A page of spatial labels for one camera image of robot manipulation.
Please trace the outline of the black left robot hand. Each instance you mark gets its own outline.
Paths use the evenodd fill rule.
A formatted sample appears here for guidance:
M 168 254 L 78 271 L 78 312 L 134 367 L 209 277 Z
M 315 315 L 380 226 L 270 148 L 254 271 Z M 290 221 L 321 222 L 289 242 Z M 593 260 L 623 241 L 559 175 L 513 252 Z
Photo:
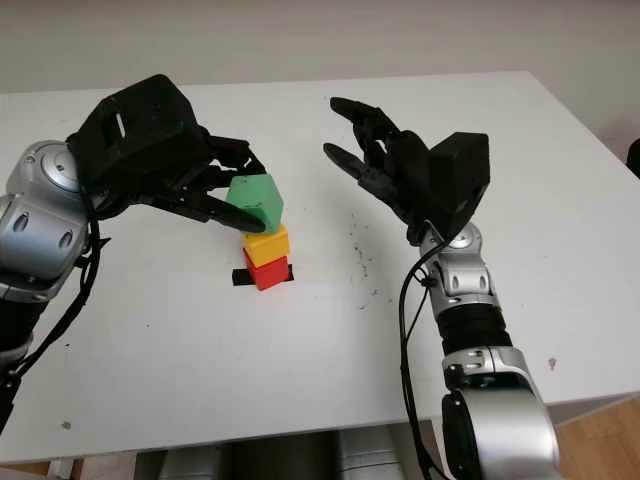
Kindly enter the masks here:
M 96 214 L 106 220 L 142 204 L 203 223 L 213 220 L 264 233 L 263 220 L 209 193 L 230 187 L 236 177 L 265 172 L 248 141 L 213 136 L 201 127 L 196 140 L 146 148 L 108 168 L 93 184 L 94 192 L 104 195 Z

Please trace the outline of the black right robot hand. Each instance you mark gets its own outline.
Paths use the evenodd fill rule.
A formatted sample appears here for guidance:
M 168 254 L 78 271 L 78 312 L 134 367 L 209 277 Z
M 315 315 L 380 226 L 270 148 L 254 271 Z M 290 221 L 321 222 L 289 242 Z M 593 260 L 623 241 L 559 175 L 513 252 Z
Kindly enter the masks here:
M 379 107 L 333 97 L 330 108 L 351 122 L 363 156 L 332 143 L 323 145 L 324 153 L 407 225 L 410 245 L 420 245 L 429 230 L 428 148 L 417 134 L 397 127 Z

